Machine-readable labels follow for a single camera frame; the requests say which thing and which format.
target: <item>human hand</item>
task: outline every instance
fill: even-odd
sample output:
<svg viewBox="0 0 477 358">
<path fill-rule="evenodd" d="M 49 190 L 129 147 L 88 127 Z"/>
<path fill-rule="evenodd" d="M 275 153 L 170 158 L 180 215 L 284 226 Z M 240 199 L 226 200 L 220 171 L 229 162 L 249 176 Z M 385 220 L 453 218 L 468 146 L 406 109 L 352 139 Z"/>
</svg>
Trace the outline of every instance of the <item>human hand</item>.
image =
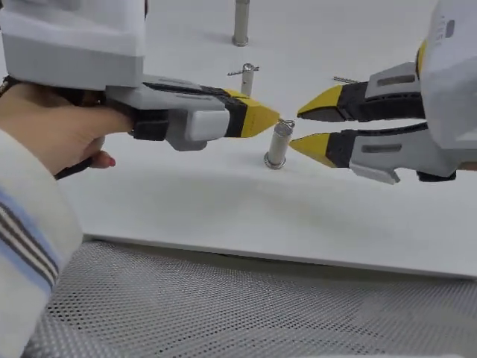
<svg viewBox="0 0 477 358">
<path fill-rule="evenodd" d="M 94 168 L 114 166 L 101 150 L 104 136 L 129 132 L 132 122 L 109 108 L 74 107 L 48 87 L 19 84 L 0 98 L 0 129 L 56 175 L 88 157 Z"/>
</svg>

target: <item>gray gripper housing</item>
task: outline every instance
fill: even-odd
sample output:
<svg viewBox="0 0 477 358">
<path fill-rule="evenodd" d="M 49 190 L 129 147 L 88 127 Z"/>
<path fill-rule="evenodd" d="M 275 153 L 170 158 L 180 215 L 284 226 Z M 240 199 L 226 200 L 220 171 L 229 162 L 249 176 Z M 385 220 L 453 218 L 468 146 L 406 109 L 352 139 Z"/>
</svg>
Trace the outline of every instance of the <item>gray gripper housing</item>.
<svg viewBox="0 0 477 358">
<path fill-rule="evenodd" d="M 357 175 L 384 183 L 397 183 L 396 169 L 450 177 L 465 162 L 476 161 L 475 150 L 442 149 L 432 139 L 426 123 L 416 130 L 402 129 L 402 133 L 384 136 L 357 136 L 354 142 L 350 169 Z"/>
<path fill-rule="evenodd" d="M 142 82 L 200 90 L 192 82 L 145 75 Z M 186 128 L 191 114 L 195 111 L 225 111 L 225 105 L 210 95 L 197 95 L 184 92 L 169 92 L 152 89 L 144 84 L 136 88 L 107 87 L 106 97 L 137 110 L 167 110 L 168 127 L 165 140 L 177 151 L 200 151 L 207 146 L 207 141 L 190 141 L 186 138 Z"/>
<path fill-rule="evenodd" d="M 420 92 L 415 66 L 415 63 L 403 63 L 372 75 L 366 98 Z M 399 182 L 396 170 L 401 168 L 448 178 L 462 163 L 475 162 L 477 158 L 476 150 L 441 148 L 432 139 L 426 123 L 384 130 L 377 135 L 366 133 L 356 136 L 349 167 L 357 175 L 384 183 Z"/>
</svg>

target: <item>metal cylinder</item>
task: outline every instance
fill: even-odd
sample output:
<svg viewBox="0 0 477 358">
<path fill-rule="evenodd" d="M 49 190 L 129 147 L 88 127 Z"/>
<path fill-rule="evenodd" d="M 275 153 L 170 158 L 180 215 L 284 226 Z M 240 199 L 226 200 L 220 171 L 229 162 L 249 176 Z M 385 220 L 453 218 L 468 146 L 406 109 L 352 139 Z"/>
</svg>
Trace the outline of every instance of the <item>metal cylinder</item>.
<svg viewBox="0 0 477 358">
<path fill-rule="evenodd" d="M 253 73 L 255 72 L 255 66 L 251 63 L 244 64 L 244 67 L 241 72 L 241 89 L 244 95 L 249 97 L 252 95 L 252 86 L 253 86 Z"/>
<path fill-rule="evenodd" d="M 281 169 L 285 165 L 285 156 L 294 126 L 294 121 L 286 121 L 284 119 L 280 119 L 277 125 L 275 125 L 270 148 L 263 158 L 268 168 Z"/>
<path fill-rule="evenodd" d="M 248 11 L 250 0 L 236 0 L 236 19 L 232 43 L 238 47 L 248 45 Z"/>
</svg>

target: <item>white sleeve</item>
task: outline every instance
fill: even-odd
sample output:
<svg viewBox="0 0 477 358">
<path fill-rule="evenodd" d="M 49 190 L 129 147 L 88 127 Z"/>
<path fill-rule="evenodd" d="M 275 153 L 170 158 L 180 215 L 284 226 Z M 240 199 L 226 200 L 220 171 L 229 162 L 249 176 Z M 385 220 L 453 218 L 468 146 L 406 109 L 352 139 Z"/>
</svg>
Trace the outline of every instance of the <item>white sleeve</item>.
<svg viewBox="0 0 477 358">
<path fill-rule="evenodd" d="M 56 180 L 0 131 L 0 357 L 19 358 L 83 234 Z"/>
</svg>

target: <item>finger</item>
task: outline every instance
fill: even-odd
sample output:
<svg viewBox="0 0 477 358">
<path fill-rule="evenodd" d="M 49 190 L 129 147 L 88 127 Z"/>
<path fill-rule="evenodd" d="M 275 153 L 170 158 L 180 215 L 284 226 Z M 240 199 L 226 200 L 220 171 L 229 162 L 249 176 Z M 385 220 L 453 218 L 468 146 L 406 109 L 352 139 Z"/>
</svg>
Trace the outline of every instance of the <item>finger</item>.
<svg viewBox="0 0 477 358">
<path fill-rule="evenodd" d="M 102 136 L 101 138 L 97 138 L 93 140 L 84 150 L 83 154 L 81 155 L 81 158 L 79 159 L 80 162 L 85 160 L 86 158 L 89 157 L 94 157 L 97 153 L 101 151 L 101 148 L 103 147 L 104 144 L 104 137 Z"/>
<path fill-rule="evenodd" d="M 92 158 L 93 162 L 91 167 L 96 169 L 108 169 L 112 166 L 116 166 L 116 161 L 107 152 L 100 151 Z"/>
<path fill-rule="evenodd" d="M 92 138 L 113 133 L 127 133 L 133 130 L 133 122 L 124 114 L 106 107 L 57 108 L 60 117 L 76 121 Z"/>
</svg>

